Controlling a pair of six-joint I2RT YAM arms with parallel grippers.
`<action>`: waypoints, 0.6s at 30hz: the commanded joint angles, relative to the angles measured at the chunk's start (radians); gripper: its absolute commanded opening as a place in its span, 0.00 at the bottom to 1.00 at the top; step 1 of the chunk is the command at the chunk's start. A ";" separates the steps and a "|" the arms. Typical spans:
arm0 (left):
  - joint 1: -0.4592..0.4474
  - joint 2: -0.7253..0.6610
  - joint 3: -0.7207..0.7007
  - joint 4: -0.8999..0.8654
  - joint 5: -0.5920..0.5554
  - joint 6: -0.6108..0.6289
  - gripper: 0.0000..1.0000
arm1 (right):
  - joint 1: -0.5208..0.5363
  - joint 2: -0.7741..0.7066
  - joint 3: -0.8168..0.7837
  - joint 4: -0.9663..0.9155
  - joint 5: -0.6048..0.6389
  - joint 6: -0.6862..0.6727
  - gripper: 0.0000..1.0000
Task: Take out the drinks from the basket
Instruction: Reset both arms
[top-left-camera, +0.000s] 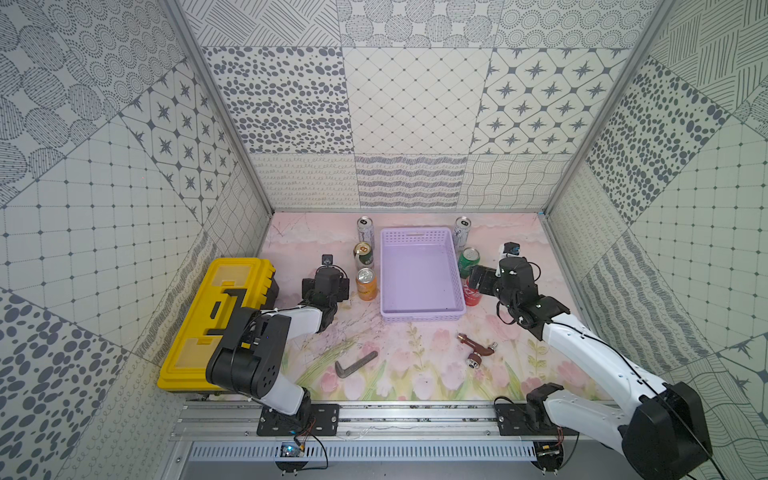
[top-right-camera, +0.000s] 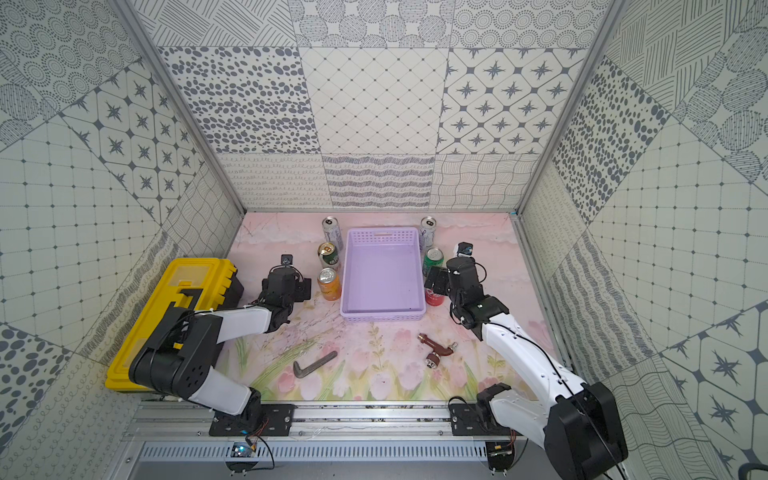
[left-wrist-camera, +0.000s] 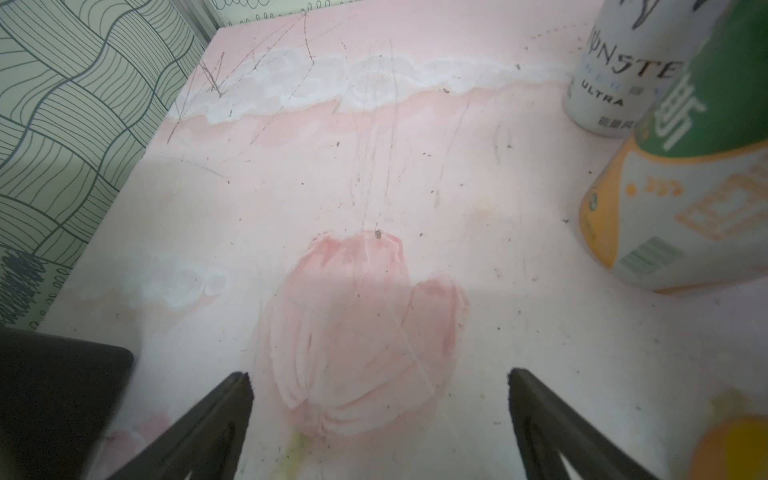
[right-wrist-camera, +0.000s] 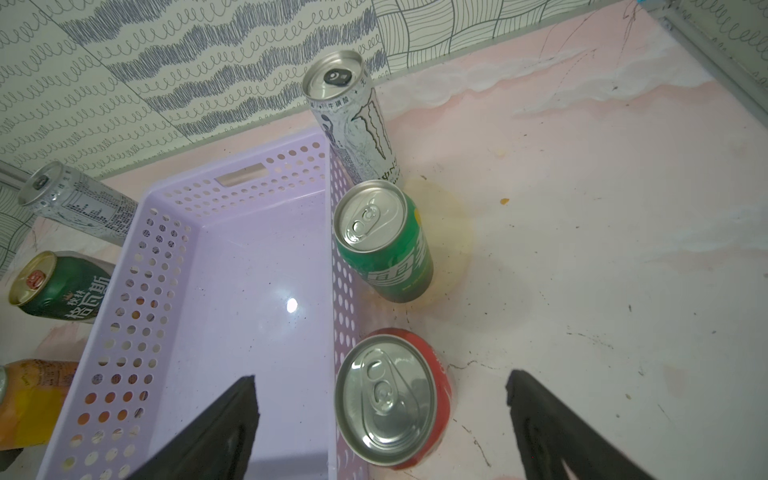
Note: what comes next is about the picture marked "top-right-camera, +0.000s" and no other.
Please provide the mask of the red cola can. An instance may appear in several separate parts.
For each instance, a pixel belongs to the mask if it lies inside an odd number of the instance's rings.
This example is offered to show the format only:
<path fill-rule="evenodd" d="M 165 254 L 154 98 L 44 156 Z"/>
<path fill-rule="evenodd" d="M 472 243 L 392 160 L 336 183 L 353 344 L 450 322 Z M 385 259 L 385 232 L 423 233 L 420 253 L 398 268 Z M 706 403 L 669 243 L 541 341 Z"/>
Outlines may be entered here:
<path fill-rule="evenodd" d="M 434 292 L 431 289 L 425 290 L 425 301 L 430 306 L 440 306 L 443 304 L 445 296 Z"/>

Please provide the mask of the purple plastic basket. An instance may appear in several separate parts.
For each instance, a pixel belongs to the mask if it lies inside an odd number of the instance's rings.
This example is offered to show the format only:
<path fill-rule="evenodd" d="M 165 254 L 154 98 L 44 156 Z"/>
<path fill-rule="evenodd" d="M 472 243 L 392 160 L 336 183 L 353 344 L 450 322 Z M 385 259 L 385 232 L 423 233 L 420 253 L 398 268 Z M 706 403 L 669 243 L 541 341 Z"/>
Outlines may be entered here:
<path fill-rule="evenodd" d="M 349 322 L 418 321 L 425 313 L 417 228 L 349 229 L 341 316 Z"/>

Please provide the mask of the silver can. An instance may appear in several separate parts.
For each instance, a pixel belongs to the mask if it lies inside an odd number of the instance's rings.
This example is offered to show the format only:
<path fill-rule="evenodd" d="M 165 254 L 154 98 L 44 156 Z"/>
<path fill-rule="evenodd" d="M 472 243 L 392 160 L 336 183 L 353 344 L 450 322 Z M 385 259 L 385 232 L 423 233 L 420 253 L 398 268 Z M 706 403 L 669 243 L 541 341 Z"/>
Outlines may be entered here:
<path fill-rule="evenodd" d="M 437 229 L 437 221 L 432 216 L 421 219 L 419 228 L 419 245 L 422 252 L 426 252 L 434 245 L 434 237 Z"/>
<path fill-rule="evenodd" d="M 333 216 L 328 216 L 322 220 L 322 229 L 326 241 L 333 244 L 337 250 L 344 248 L 343 235 L 338 220 Z"/>

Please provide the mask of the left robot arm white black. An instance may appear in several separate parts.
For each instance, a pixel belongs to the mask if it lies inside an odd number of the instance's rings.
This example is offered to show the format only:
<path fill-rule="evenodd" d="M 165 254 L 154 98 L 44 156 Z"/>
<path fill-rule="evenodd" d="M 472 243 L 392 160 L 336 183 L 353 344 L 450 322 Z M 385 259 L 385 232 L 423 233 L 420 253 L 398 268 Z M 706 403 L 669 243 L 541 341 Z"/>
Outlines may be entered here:
<path fill-rule="evenodd" d="M 203 311 L 171 307 L 130 364 L 129 380 L 207 407 L 254 429 L 261 394 L 216 370 L 219 346 L 271 334 L 289 322 L 294 305 L 311 298 L 312 280 L 292 265 L 272 268 L 257 299 L 242 308 Z"/>

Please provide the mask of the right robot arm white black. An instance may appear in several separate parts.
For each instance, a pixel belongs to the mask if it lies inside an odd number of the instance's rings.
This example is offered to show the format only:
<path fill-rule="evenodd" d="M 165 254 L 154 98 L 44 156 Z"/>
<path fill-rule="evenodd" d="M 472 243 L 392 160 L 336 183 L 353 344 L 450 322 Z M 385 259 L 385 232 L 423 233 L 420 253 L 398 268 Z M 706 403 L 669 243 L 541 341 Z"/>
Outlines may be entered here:
<path fill-rule="evenodd" d="M 534 400 L 517 396 L 504 383 L 477 395 L 485 422 L 522 434 L 540 446 L 563 479 L 596 479 L 628 458 L 628 446 L 613 393 L 587 383 L 539 346 L 498 298 L 485 293 L 478 264 L 457 256 L 433 266 L 427 289 L 450 301 L 451 318 L 511 365 Z"/>

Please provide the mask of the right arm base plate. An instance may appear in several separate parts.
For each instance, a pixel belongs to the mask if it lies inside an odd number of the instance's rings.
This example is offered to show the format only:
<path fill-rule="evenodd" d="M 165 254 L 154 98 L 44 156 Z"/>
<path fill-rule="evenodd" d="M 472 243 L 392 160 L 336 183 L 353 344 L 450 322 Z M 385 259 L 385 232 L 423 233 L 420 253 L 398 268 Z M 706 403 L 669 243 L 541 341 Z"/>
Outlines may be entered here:
<path fill-rule="evenodd" d="M 448 411 L 454 436 L 522 436 L 522 433 L 502 426 L 490 413 L 490 408 L 476 403 L 452 401 L 448 404 Z"/>

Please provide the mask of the green soda can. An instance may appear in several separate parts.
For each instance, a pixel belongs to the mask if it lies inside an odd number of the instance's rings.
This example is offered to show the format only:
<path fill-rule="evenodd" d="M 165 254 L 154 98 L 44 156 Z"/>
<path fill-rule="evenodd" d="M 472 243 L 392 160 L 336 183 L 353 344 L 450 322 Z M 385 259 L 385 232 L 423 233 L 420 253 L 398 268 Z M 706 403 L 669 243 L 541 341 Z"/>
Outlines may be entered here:
<path fill-rule="evenodd" d="M 433 267 L 441 267 L 444 263 L 443 252 L 436 247 L 426 251 L 422 262 L 422 273 L 427 277 Z"/>

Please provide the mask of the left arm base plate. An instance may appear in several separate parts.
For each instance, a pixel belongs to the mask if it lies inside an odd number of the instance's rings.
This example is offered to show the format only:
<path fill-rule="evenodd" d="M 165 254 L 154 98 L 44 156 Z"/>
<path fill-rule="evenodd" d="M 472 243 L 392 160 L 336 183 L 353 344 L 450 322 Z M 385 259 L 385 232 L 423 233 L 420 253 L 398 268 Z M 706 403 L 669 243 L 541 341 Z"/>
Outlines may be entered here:
<path fill-rule="evenodd" d="M 208 435 L 211 437 L 247 436 L 251 434 L 287 437 L 293 423 L 295 404 L 262 404 L 258 409 L 246 410 L 257 413 L 254 419 L 232 416 L 216 411 Z"/>

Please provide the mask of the dark green gold-top can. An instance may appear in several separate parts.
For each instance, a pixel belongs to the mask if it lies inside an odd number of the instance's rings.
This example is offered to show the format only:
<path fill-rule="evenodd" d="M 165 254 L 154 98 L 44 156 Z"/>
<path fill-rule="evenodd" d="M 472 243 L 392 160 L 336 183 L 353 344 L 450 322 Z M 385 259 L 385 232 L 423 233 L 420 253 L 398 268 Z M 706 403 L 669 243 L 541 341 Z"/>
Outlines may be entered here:
<path fill-rule="evenodd" d="M 340 265 L 339 251 L 333 243 L 320 244 L 317 253 L 323 268 L 338 270 Z"/>

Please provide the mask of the orange soda can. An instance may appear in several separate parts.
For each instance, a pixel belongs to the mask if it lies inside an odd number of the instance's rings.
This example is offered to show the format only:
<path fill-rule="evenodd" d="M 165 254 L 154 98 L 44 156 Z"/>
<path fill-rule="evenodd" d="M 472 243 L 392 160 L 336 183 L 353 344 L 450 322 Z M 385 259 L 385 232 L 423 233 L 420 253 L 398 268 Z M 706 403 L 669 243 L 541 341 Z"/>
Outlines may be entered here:
<path fill-rule="evenodd" d="M 318 288 L 325 300 L 336 301 L 341 297 L 341 280 L 336 270 L 331 267 L 322 269 L 317 277 Z"/>

